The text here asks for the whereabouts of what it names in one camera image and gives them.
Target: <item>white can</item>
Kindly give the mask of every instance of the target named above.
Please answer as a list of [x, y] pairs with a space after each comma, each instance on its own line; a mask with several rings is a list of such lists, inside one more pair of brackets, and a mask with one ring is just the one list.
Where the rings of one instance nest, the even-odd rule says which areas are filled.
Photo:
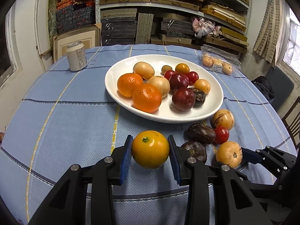
[[71, 71], [78, 71], [87, 66], [86, 50], [81, 41], [68, 45], [66, 52]]

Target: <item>table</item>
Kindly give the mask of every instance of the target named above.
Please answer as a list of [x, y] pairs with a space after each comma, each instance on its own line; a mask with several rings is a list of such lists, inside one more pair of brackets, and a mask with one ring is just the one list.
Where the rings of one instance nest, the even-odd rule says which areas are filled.
[[[95, 164], [122, 146], [128, 134], [144, 130], [173, 134], [184, 143], [190, 124], [164, 124], [143, 119], [120, 107], [105, 90], [104, 77], [114, 63], [136, 55], [161, 54], [201, 64], [201, 51], [179, 46], [128, 45], [86, 50], [88, 66], [71, 72], [65, 56], [41, 75], [16, 110], [0, 151], [0, 195], [12, 214], [28, 223], [54, 184], [72, 165]], [[266, 145], [296, 155], [281, 119], [257, 88], [241, 73], [233, 77], [211, 71], [224, 91], [221, 108], [235, 116], [229, 140], [252, 150]], [[207, 146], [210, 164], [215, 153]], [[242, 163], [238, 170], [252, 182], [275, 181], [260, 165]], [[210, 197], [213, 196], [209, 186]], [[88, 189], [86, 224], [90, 224], [91, 187]], [[170, 162], [155, 170], [133, 159], [122, 186], [113, 186], [117, 224], [184, 224], [188, 187], [174, 180]], [[214, 201], [210, 199], [211, 224]]]

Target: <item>silver bolt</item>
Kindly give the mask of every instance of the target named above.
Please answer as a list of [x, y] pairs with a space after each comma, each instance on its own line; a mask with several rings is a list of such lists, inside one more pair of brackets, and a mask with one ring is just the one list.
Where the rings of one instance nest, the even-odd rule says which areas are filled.
[[189, 163], [195, 163], [197, 160], [196, 160], [196, 158], [194, 158], [194, 157], [189, 157], [189, 158], [187, 159], [187, 161], [188, 161]]
[[113, 161], [113, 158], [112, 157], [105, 157], [104, 158], [104, 162], [106, 162], [106, 163], [110, 163], [110, 162], [112, 162]]
[[223, 165], [222, 170], [227, 172], [230, 170], [230, 167], [228, 165]]
[[77, 171], [79, 169], [79, 165], [77, 165], [77, 164], [73, 164], [72, 166], [71, 166], [71, 170], [72, 171]]

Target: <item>curtain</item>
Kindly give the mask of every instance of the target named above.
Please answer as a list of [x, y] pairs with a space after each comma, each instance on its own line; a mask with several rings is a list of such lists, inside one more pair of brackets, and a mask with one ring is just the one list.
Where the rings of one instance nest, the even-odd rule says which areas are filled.
[[280, 24], [280, 0], [268, 0], [265, 16], [253, 50], [268, 63], [275, 62]]

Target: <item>picture frame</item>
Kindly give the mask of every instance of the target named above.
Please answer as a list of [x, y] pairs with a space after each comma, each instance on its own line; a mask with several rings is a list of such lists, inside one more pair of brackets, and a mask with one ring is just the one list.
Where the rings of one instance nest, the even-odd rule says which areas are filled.
[[66, 54], [67, 46], [82, 41], [86, 49], [100, 46], [101, 24], [89, 25], [53, 37], [53, 61]]

